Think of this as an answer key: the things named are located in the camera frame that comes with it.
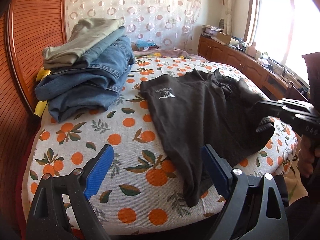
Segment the person's right hand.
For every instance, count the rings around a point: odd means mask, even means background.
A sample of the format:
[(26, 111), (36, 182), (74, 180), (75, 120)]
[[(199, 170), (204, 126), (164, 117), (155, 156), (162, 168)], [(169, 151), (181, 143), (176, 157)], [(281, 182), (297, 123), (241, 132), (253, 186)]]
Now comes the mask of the person's right hand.
[(314, 170), (313, 163), (315, 162), (315, 158), (319, 158), (319, 147), (312, 150), (311, 140), (306, 135), (302, 135), (301, 137), (298, 157), (297, 167), (300, 174), (304, 178), (309, 178)]

